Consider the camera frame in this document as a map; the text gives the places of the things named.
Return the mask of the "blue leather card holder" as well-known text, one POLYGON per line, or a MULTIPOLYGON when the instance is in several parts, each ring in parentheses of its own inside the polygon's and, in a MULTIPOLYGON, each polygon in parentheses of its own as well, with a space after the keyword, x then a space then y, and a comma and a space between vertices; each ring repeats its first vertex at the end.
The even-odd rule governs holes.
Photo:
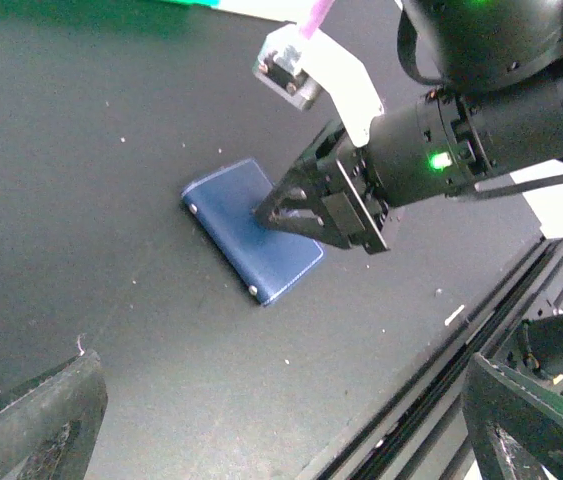
POLYGON ((309 238, 266 229, 254 217, 272 183, 253 158, 188 184, 182 201, 262 306, 288 293, 324 259, 309 238))

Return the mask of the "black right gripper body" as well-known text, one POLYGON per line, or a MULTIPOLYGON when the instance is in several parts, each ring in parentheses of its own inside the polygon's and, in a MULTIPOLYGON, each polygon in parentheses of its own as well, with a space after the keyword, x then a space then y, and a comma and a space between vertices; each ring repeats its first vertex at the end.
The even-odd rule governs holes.
POLYGON ((342 122, 328 122, 310 146, 311 234, 342 249, 382 253, 392 247, 398 209, 471 189, 472 113, 461 96, 429 94, 373 119, 362 147, 342 122))

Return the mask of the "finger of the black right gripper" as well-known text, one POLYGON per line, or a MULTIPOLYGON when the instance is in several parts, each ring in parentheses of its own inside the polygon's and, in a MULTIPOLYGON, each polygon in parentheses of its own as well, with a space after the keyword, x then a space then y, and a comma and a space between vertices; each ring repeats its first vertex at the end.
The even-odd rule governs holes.
POLYGON ((255 220, 264 228, 305 236, 330 244, 330 215, 321 201, 272 200, 254 210, 255 220))
POLYGON ((282 211, 325 213, 322 197, 326 193, 326 174, 319 168, 315 150, 305 150, 273 186, 255 210, 256 215, 281 215, 282 211))

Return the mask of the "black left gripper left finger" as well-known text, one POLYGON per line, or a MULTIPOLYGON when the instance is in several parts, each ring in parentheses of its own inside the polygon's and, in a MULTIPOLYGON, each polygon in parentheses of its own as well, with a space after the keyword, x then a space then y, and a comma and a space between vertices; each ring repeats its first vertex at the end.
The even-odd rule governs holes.
POLYGON ((0 394, 0 479, 83 479, 107 409, 96 351, 0 394))

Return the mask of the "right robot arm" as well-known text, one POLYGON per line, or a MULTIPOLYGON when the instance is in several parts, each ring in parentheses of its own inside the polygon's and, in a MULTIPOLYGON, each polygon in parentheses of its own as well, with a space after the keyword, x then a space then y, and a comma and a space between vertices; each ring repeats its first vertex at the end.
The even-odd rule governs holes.
POLYGON ((338 113, 255 210, 261 225, 375 254, 405 206, 563 184, 563 1, 403 2, 397 58, 426 93, 395 112, 321 31, 328 9, 270 33, 253 69, 297 108, 326 92, 338 113))

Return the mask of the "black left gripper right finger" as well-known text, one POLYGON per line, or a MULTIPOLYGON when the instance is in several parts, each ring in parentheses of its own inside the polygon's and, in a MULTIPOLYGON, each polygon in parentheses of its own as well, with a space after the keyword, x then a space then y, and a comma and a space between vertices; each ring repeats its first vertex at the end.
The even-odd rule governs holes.
POLYGON ((482 478, 563 479, 563 396, 475 354, 462 411, 482 478))

